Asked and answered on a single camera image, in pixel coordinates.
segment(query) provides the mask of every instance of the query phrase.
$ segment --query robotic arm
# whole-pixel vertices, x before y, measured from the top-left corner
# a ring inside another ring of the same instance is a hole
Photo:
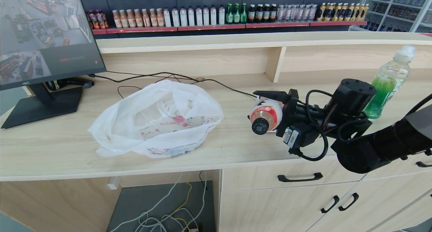
[[[309,104],[310,94],[317,92],[331,97],[319,108]],[[311,90],[305,103],[298,100],[298,92],[291,89],[282,91],[255,91],[255,95],[280,101],[282,120],[276,128],[276,136],[283,137],[289,146],[289,153],[310,161],[318,161],[327,153],[327,137],[335,138],[331,148],[336,152],[341,165],[349,171],[363,174],[389,164],[407,155],[425,152],[431,155],[432,148],[432,105],[416,112],[432,94],[416,105],[409,113],[391,126],[373,134],[364,135],[372,122],[363,112],[376,94],[376,89],[363,81],[344,79],[332,94]],[[318,157],[307,157],[301,151],[321,135],[324,149]]]

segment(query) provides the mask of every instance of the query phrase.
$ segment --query drawer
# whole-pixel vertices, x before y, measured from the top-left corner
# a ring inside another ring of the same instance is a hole
[[[298,159],[271,166],[251,166],[222,170],[222,191],[267,189],[344,181],[359,181],[363,174],[347,171],[338,160],[317,162]]]
[[[432,171],[432,167],[420,167],[421,164],[432,165],[432,155],[424,153],[410,155],[407,160],[397,159],[390,164],[369,172],[364,180]]]

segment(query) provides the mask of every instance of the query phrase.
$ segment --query floor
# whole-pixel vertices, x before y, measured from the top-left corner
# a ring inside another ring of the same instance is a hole
[[[12,108],[19,99],[26,97],[26,93],[22,88],[8,89],[0,92],[0,115]],[[202,206],[202,191],[203,187],[200,182],[193,182],[192,190],[189,195],[189,201],[185,206],[193,215],[196,215]],[[197,218],[199,221],[199,226],[203,226],[205,232],[214,232],[214,209],[213,209],[213,189],[211,183],[207,183],[209,189],[206,191],[205,195],[205,209],[204,213]],[[136,218],[143,211],[149,210],[154,206],[154,201],[160,200],[164,195],[166,195],[171,188],[171,185],[159,185],[159,186],[138,186],[124,188],[120,194],[120,198],[116,205],[116,208],[111,217],[111,222],[109,229],[115,228],[117,225],[123,221]],[[151,212],[151,216],[161,218],[162,215],[173,211],[178,206],[182,205],[187,197],[189,186],[185,183],[178,184],[174,188],[173,193],[169,196],[163,203],[160,204],[156,209]],[[184,213],[179,213],[179,217],[184,218],[186,221],[190,221],[188,215]],[[17,221],[9,218],[0,212],[0,225],[1,232],[31,232],[31,229],[23,226]],[[119,231],[135,231],[138,223],[135,221],[133,223],[124,225],[122,230]],[[166,223],[167,229],[174,228],[174,226],[179,226],[174,221]],[[406,232],[430,232],[432,228],[432,218],[426,220],[424,223],[419,224],[416,227],[405,229]]]

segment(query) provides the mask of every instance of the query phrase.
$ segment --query computer monitor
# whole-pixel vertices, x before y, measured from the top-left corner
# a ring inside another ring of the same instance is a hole
[[[28,86],[2,128],[76,112],[82,87],[43,84],[105,72],[81,0],[0,0],[0,90]]]

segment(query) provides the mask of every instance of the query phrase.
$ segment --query red shelf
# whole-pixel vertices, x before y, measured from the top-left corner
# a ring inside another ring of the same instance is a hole
[[[215,26],[180,26],[179,32],[181,31],[196,31],[196,30],[222,30],[222,29],[244,29],[244,24],[235,25],[215,25]]]
[[[137,28],[110,28],[107,34],[131,32],[176,32],[177,27],[137,27]]]
[[[102,30],[92,30],[93,31],[93,35],[104,35],[107,33],[107,30],[102,29]]]
[[[296,27],[296,26],[309,26],[309,22],[246,24],[246,28],[271,28],[271,27]]]
[[[366,21],[312,21],[311,26],[365,26]]]

